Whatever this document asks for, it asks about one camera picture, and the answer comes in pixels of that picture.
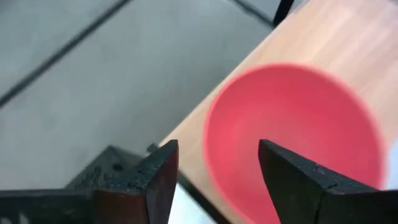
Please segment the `black perforated metal plate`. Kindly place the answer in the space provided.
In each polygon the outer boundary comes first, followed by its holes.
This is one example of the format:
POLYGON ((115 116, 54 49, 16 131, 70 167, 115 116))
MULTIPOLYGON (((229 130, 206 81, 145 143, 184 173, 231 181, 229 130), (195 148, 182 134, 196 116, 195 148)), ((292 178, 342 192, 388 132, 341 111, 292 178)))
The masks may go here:
POLYGON ((142 156, 133 154, 120 147, 109 145, 96 156, 66 189, 100 189, 118 179, 125 171, 138 165, 142 156))

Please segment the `light wooden shelf board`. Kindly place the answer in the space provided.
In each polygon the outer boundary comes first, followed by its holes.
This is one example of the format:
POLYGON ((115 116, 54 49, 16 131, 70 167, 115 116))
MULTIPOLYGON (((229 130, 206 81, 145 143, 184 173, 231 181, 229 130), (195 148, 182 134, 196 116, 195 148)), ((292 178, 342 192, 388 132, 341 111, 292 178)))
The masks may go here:
POLYGON ((275 62, 312 65, 343 80, 376 119, 387 155, 398 141, 398 0, 305 1, 161 142, 178 139, 179 168, 226 218, 217 223, 245 221, 215 189, 205 167, 202 136, 207 111, 233 78, 275 62))

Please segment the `coral red plastic bowl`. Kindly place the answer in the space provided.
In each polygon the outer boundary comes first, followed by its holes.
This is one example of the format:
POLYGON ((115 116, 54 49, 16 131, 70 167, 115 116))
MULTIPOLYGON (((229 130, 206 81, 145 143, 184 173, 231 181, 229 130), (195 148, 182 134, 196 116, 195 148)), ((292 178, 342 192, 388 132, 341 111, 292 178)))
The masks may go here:
POLYGON ((203 156, 213 185, 248 224, 279 224, 257 156, 268 139, 371 187, 386 184, 387 149, 374 117, 342 81, 304 65, 252 68, 213 100, 203 156))

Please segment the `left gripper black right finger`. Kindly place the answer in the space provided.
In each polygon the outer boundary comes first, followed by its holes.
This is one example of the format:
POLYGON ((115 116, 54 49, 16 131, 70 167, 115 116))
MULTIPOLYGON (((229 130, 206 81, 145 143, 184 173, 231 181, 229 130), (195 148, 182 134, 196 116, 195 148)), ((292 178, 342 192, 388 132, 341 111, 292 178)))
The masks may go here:
POLYGON ((398 190, 378 190, 268 140, 261 172, 281 224, 398 224, 398 190))

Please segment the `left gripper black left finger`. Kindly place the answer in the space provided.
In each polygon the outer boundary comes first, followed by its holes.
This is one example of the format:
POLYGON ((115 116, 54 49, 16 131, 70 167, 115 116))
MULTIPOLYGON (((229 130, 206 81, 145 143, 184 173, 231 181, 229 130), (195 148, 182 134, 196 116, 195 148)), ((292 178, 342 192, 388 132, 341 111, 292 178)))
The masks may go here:
POLYGON ((167 224, 178 142, 159 147, 100 189, 0 190, 0 224, 167 224))

